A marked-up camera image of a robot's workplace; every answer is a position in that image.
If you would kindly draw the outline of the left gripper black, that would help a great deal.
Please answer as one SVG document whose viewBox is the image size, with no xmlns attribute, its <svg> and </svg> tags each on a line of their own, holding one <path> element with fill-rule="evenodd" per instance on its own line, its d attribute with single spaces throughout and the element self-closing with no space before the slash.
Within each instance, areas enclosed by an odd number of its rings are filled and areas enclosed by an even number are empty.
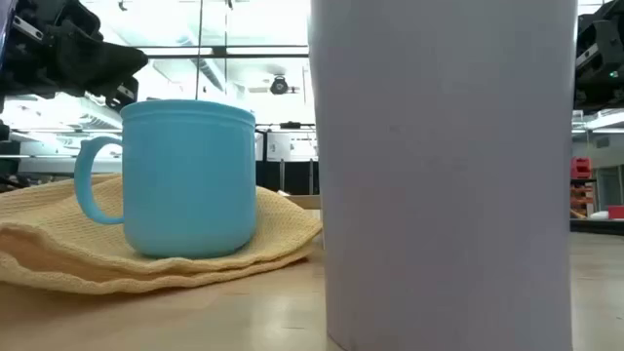
<svg viewBox="0 0 624 351">
<path fill-rule="evenodd" d="M 147 55 L 99 41 L 99 29 L 98 16 L 79 1 L 3 1 L 1 96 L 89 92 L 117 112 L 137 102 L 133 75 Z"/>
</svg>

